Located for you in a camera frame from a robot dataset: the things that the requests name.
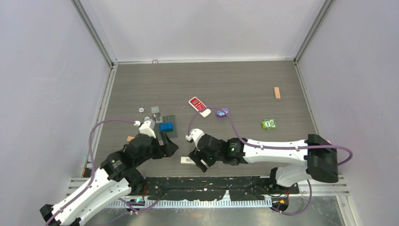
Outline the white remote control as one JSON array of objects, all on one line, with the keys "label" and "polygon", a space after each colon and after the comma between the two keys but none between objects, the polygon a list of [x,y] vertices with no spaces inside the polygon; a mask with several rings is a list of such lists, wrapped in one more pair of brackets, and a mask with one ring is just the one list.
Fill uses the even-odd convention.
[{"label": "white remote control", "polygon": [[211,114],[211,110],[207,109],[207,106],[197,97],[192,97],[188,103],[203,118],[206,118]]}]

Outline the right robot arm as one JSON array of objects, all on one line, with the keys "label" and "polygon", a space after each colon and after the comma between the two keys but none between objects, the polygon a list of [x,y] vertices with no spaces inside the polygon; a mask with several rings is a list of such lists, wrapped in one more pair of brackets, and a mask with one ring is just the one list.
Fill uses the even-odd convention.
[{"label": "right robot arm", "polygon": [[287,164],[271,169],[268,185],[274,193],[281,193],[304,180],[338,182],[337,150],[316,134],[290,142],[262,142],[237,137],[224,141],[195,129],[186,136],[186,140],[194,143],[195,150],[189,153],[189,157],[203,172],[216,161],[232,166],[255,162]]}]

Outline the white black remote cover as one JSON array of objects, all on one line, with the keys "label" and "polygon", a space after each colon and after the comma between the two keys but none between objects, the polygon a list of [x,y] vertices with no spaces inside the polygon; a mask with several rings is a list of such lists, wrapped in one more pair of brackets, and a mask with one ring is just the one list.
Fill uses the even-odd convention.
[{"label": "white black remote cover", "polygon": [[180,163],[195,165],[195,162],[190,157],[181,157]]}]

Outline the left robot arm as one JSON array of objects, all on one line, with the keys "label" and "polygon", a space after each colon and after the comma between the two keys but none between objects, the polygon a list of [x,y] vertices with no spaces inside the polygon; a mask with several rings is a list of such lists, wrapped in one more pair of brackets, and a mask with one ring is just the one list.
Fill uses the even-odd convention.
[{"label": "left robot arm", "polygon": [[138,195],[146,180],[137,167],[149,159],[171,157],[179,149],[165,132],[161,140],[138,134],[122,149],[107,156],[93,175],[57,204],[45,204],[40,213],[47,226],[83,226],[111,202]]}]

